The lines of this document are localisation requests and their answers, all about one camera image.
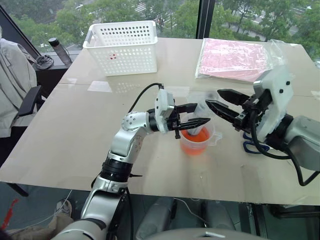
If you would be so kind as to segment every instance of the sneaker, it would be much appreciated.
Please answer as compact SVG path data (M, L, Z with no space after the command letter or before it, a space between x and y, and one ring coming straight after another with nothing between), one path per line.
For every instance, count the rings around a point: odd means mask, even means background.
M64 213L71 217L72 205L69 200L61 199L56 203L54 214Z

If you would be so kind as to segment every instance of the car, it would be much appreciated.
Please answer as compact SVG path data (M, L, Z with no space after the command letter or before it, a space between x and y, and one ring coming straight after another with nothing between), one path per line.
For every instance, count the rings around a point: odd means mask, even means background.
M76 6L75 9L76 9L76 10L79 10L79 9L81 9L83 6L84 6L83 4L80 4L79 6Z
M41 48L49 47L49 45L48 45L48 44L46 44L46 43L41 43L41 44L40 44L40 47L41 47Z

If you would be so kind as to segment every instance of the pink cloth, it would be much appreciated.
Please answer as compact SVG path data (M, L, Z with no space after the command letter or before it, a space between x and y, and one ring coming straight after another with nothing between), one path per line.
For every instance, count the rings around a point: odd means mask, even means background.
M262 45L211 38L204 41L199 75L254 82L268 69Z

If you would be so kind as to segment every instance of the beige table top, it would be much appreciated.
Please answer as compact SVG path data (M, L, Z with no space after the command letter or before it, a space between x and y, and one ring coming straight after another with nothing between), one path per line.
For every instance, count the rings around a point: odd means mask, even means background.
M117 77L103 76L88 52L82 50L0 168L0 181L90 190L91 181L101 170L122 117L139 92L152 82L164 83L165 87L174 90L177 88L172 86L184 87L184 91L187 88L190 91L234 88L252 93L252 86L247 83L212 78L195 80L200 47L200 40L160 38L158 73ZM311 94L311 91L319 91L319 71L301 46L286 47L301 60L294 62L295 66L290 65L296 78L293 82L295 94L288 112L293 116L305 115L320 120L320 101ZM302 65L301 73L296 68ZM88 91L92 81L108 82L108 92ZM156 94L156 87L148 91L136 110L153 108ZM176 104L186 103L186 98L179 96L179 92L175 99ZM180 149L173 132L147 136L132 169L132 173L143 177L129 179L131 192L320 205L319 176L308 186L299 186L290 161L245 153L241 134L223 119L215 117L213 120L216 129L223 133L223 139L195 157L187 156ZM302 172L308 176L311 171L303 169Z

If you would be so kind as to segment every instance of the person's leg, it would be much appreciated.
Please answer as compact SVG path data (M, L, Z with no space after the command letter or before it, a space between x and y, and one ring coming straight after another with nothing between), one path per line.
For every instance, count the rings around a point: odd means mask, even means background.
M21 230L12 230L9 232L12 240L49 240L56 236L66 226L73 223L71 218L72 205L64 199L56 204L55 215L47 227L33 226Z

